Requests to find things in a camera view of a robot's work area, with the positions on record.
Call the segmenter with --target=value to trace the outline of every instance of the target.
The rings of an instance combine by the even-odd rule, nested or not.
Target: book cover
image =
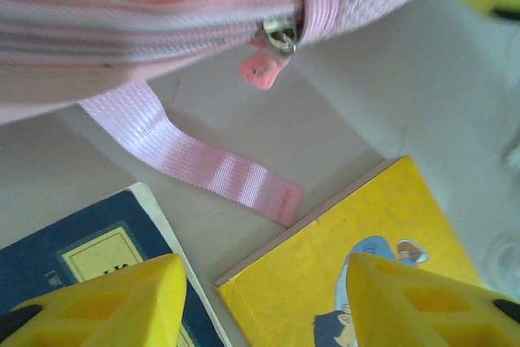
[[[135,184],[0,250],[0,313],[55,289],[172,252],[183,256],[188,276],[177,345],[231,345],[145,184]]]
[[[410,158],[402,158],[283,242],[217,281],[253,347],[357,345],[346,275],[376,254],[471,284],[480,280]]]

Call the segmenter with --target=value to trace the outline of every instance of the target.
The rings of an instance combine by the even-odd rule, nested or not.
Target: blue book
[[[188,276],[179,347],[231,346],[148,186],[134,184],[0,250],[0,314],[55,289],[146,259],[182,255]]]

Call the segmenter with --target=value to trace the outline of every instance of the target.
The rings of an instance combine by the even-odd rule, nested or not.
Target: yellow book
[[[356,346],[346,292],[351,253],[376,254],[480,285],[410,158],[368,176],[317,219],[304,219],[277,245],[260,251],[263,256],[217,281],[253,347]]]

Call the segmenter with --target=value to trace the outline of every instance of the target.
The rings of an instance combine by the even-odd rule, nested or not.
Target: black plastic part
[[[493,305],[520,325],[520,304],[507,300],[495,300]]]
[[[41,312],[39,305],[29,305],[0,316],[0,344]]]
[[[501,8],[493,8],[492,15],[498,16],[503,20],[513,20],[515,22],[520,22],[520,11],[510,11]]]

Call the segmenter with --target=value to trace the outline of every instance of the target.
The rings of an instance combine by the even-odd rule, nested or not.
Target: zipper pull
[[[299,28],[296,22],[265,20],[257,35],[258,51],[240,66],[240,74],[258,89],[270,89],[297,49]]]

